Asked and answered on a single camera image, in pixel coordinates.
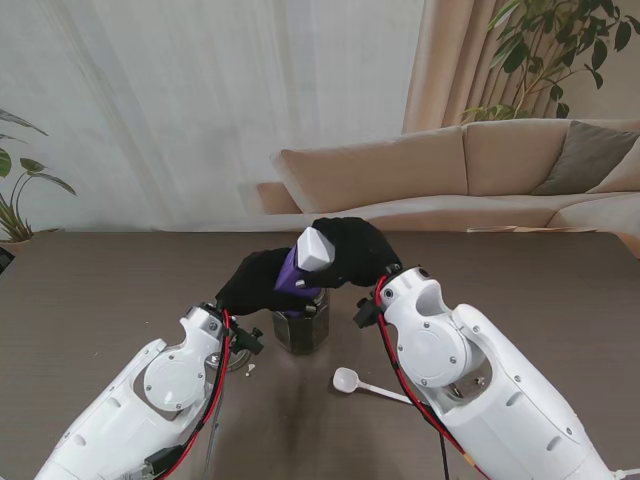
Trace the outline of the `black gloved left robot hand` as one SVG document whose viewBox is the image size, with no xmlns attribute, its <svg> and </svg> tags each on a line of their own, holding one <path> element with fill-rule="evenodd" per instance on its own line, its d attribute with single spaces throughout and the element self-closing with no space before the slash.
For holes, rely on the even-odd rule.
<svg viewBox="0 0 640 480">
<path fill-rule="evenodd" d="M 316 313 L 317 307 L 311 299 L 276 290 L 276 281 L 289 252 L 290 248 L 278 248 L 245 257 L 216 294 L 216 306 L 235 316 L 263 309 Z"/>
</svg>

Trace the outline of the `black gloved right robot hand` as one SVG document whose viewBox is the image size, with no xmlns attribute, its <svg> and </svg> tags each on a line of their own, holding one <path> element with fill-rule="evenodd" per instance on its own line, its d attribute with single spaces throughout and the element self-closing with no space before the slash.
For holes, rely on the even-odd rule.
<svg viewBox="0 0 640 480">
<path fill-rule="evenodd" d="M 305 273 L 296 282 L 298 289 L 338 289 L 346 283 L 371 287 L 388 267 L 402 267 L 384 234 L 362 218 L 319 218 L 311 227 L 334 247 L 334 258 L 325 269 Z"/>
</svg>

